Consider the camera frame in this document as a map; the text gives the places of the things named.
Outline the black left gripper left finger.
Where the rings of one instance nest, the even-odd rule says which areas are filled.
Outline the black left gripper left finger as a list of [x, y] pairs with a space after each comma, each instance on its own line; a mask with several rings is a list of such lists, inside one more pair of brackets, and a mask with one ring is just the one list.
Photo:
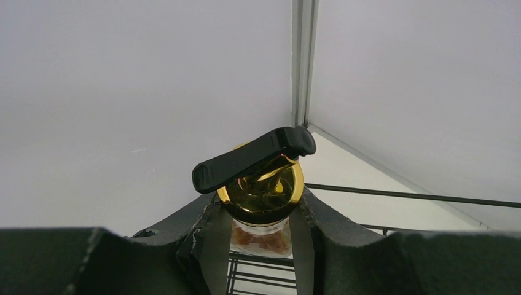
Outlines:
[[179, 252], [218, 206], [203, 194], [134, 236], [104, 227], [1, 230], [2, 294], [196, 294]]

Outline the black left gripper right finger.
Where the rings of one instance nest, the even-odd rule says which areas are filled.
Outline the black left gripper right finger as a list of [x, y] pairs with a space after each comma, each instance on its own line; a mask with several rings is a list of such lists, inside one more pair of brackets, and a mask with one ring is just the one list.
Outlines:
[[519, 294], [520, 233], [398, 231], [384, 236], [304, 190], [301, 294]]

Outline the glass bottle brown contents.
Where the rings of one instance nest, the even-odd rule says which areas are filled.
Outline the glass bottle brown contents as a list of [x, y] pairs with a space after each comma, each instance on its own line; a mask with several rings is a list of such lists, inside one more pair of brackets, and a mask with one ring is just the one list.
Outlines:
[[299, 159], [315, 152], [307, 128], [279, 127], [194, 167], [194, 189], [215, 192], [232, 218], [232, 251], [292, 255], [289, 216], [304, 193]]

